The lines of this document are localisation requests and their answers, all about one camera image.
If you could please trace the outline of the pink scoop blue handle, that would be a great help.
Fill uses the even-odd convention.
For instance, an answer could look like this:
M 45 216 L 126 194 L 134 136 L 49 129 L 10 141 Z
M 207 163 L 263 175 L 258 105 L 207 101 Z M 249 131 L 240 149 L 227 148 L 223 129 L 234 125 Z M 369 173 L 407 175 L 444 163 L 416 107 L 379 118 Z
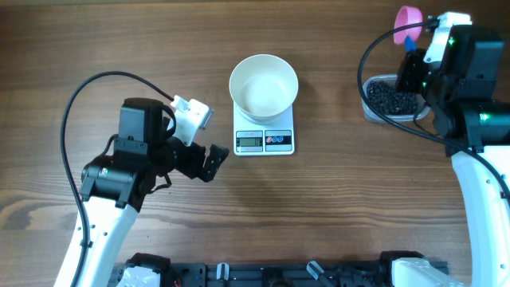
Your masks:
M 397 13 L 394 21 L 394 28 L 408 26 L 422 22 L 423 16 L 419 8 L 413 6 L 402 6 Z M 405 29 L 393 35 L 396 45 L 404 45 L 407 52 L 415 51 L 417 46 L 415 42 L 418 40 L 422 31 L 421 26 Z

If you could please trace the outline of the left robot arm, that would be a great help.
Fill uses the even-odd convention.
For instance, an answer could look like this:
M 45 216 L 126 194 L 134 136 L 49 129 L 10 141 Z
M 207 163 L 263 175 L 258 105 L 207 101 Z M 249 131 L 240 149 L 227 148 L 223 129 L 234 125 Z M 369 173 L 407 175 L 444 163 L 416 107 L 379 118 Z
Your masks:
M 173 170 L 204 182 L 214 178 L 229 149 L 193 141 L 213 114 L 209 106 L 179 96 L 170 105 L 147 98 L 124 101 L 119 132 L 107 145 L 113 153 L 101 153 L 82 171 L 79 198 L 85 217 L 76 221 L 57 286 L 108 283 L 145 196 L 160 188 L 158 177 L 165 179 L 165 188 Z

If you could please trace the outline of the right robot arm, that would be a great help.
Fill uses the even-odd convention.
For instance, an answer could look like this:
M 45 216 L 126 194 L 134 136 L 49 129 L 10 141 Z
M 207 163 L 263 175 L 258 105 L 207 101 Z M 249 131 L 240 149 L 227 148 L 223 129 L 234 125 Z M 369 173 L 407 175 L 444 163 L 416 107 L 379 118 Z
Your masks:
M 419 92 L 434 113 L 435 135 L 445 145 L 461 186 L 472 252 L 473 286 L 509 284 L 509 105 L 492 98 L 504 42 L 492 29 L 426 22 L 440 56 L 406 55 L 396 88 Z

